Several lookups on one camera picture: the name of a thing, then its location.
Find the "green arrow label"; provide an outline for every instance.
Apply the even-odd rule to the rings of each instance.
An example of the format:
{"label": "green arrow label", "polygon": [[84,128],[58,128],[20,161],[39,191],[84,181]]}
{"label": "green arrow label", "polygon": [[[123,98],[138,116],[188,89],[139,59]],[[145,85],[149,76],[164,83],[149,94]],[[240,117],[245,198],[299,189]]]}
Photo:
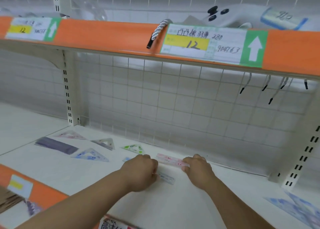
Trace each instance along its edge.
{"label": "green arrow label", "polygon": [[240,65],[261,68],[267,38],[268,31],[248,30],[243,45]]}
{"label": "green arrow label", "polygon": [[57,33],[61,18],[52,18],[44,37],[44,41],[53,41]]}

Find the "yellow price label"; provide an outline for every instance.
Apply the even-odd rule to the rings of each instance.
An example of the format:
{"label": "yellow price label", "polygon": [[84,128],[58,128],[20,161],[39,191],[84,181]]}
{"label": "yellow price label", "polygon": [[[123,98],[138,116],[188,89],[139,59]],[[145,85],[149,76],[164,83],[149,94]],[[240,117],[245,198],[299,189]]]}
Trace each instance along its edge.
{"label": "yellow price label", "polygon": [[32,27],[30,25],[11,25],[8,33],[30,34]]}
{"label": "yellow price label", "polygon": [[12,187],[21,190],[23,188],[23,185],[18,183],[17,181],[14,180],[10,180],[9,185],[11,185]]}
{"label": "yellow price label", "polygon": [[167,34],[164,44],[206,51],[209,41],[209,39],[204,38]]}

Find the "person's left hand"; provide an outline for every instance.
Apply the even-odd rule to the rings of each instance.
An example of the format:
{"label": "person's left hand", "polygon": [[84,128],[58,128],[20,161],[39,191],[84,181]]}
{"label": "person's left hand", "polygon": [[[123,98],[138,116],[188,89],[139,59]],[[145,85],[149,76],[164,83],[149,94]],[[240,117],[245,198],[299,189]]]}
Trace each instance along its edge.
{"label": "person's left hand", "polygon": [[126,161],[120,168],[130,191],[139,192],[147,189],[153,184],[158,175],[158,161],[151,159],[149,155],[137,155]]}

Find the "forearm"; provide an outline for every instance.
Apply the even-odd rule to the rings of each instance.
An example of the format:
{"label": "forearm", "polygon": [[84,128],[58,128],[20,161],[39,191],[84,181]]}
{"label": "forearm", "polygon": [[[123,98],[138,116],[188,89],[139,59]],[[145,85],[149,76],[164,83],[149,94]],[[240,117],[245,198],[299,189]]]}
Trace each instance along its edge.
{"label": "forearm", "polygon": [[129,193],[124,180],[121,172],[115,171],[16,229],[92,229],[119,199]]}
{"label": "forearm", "polygon": [[220,179],[212,179],[208,183],[206,192],[217,207],[227,229],[274,229]]}

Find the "silver twisted rope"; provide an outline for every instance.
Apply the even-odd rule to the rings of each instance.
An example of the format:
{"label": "silver twisted rope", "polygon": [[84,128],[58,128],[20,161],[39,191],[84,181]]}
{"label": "silver twisted rope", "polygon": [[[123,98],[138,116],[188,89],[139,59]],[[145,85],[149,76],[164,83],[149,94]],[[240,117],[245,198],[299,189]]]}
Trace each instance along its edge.
{"label": "silver twisted rope", "polygon": [[170,19],[165,19],[163,20],[159,25],[158,27],[155,29],[155,31],[152,33],[152,36],[151,36],[151,40],[155,40],[156,37],[159,35],[159,33],[162,31],[162,29],[167,26],[168,24],[172,24],[172,20]]}

